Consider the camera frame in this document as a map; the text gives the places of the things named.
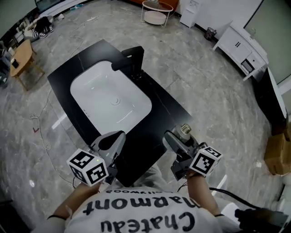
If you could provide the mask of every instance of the cardboard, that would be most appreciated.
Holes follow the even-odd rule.
[[[272,125],[272,135],[278,135],[281,133],[283,133],[285,135],[286,140],[290,142],[291,123],[289,122],[288,117],[287,119],[285,119],[285,121]]]
[[[264,160],[274,175],[291,171],[291,142],[287,142],[284,133],[268,139]]]

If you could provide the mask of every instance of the marble floor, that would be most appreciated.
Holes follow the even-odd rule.
[[[28,92],[14,78],[0,90],[0,186],[30,228],[72,192],[72,185],[59,174],[72,182],[66,160],[77,148],[86,148],[47,81],[80,45],[82,39],[74,36],[84,39],[74,54],[101,39],[119,50],[141,45],[142,68],[193,116],[193,135],[224,154],[208,179],[210,186],[217,186],[226,174],[223,188],[253,204],[270,207],[277,197],[281,178],[272,176],[263,161],[270,124],[258,107],[251,81],[243,82],[238,68],[221,51],[213,51],[214,43],[205,40],[199,29],[187,28],[175,16],[166,28],[141,23],[140,11],[122,1],[96,0],[64,13],[62,21],[55,21],[53,33],[32,43],[45,75],[35,83],[39,73],[25,72],[21,79]],[[98,19],[73,31],[95,16]],[[41,133],[45,144],[51,145],[50,157],[40,132],[33,130],[39,127],[38,120],[30,119],[43,108]],[[169,170],[173,158],[167,152],[157,164],[164,179],[177,189],[184,181],[176,182]]]

